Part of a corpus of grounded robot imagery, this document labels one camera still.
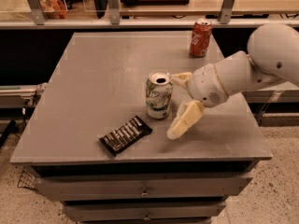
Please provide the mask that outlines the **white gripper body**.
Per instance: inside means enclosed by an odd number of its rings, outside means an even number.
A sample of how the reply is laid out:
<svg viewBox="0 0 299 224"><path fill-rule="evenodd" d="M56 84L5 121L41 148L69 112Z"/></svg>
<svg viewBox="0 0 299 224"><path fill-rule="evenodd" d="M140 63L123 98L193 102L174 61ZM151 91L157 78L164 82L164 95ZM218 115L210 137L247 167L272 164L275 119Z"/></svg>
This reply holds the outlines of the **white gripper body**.
<svg viewBox="0 0 299 224"><path fill-rule="evenodd" d="M187 90L193 99L199 100L205 107L220 105L228 100L228 94L212 63L192 73L187 81Z"/></svg>

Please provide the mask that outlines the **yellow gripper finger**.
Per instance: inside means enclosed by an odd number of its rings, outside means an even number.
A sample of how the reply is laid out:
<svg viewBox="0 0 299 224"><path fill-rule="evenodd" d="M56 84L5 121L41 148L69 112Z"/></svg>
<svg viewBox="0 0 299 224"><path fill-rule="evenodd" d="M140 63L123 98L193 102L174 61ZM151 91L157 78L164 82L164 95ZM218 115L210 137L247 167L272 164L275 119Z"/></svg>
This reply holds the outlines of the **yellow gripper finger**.
<svg viewBox="0 0 299 224"><path fill-rule="evenodd" d="M180 86L184 90L187 89L187 83L189 79L191 78L192 73L191 72L183 72L183 73L178 73L178 74L173 74L172 75L172 81L174 84Z"/></svg>
<svg viewBox="0 0 299 224"><path fill-rule="evenodd" d="M166 132L167 137L171 140L180 138L203 117L204 110L205 107L200 101L182 102L178 107L176 117Z"/></svg>

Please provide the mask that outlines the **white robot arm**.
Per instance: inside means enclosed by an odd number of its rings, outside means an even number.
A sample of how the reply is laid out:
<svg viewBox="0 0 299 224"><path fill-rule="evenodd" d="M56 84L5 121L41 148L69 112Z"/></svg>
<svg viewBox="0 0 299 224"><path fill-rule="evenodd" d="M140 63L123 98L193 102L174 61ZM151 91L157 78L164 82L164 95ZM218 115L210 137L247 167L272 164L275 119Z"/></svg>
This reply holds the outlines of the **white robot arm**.
<svg viewBox="0 0 299 224"><path fill-rule="evenodd" d="M289 25L269 23L249 37L247 49L194 72L173 75L176 85L192 99L183 102L172 121L167 137L185 134L207 107L225 103L232 95L256 91L285 81L299 84L299 32Z"/></svg>

